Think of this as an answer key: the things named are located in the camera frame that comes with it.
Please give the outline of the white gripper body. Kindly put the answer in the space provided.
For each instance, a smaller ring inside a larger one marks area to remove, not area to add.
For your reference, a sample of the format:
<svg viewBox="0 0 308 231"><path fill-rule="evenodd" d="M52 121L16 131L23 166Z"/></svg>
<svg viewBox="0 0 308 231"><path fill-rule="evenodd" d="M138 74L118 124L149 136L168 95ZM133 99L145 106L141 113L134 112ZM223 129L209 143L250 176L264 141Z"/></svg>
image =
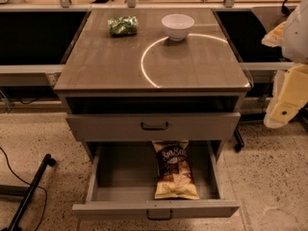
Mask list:
<svg viewBox="0 0 308 231"><path fill-rule="evenodd" d="M308 103L308 65L294 64L278 70L273 79L272 99L267 107L264 124L280 128L293 119Z"/></svg>

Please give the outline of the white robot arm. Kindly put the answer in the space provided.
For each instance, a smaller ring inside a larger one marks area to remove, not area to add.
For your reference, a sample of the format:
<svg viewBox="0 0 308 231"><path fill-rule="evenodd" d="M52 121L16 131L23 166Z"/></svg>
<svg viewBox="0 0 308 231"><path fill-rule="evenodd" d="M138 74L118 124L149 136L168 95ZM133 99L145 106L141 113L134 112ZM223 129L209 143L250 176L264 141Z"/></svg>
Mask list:
<svg viewBox="0 0 308 231"><path fill-rule="evenodd" d="M273 98L264 118L267 127L280 128L308 103L308 0L302 0L285 22L263 37L262 43L280 46L283 57L294 63L288 70L276 72Z"/></svg>

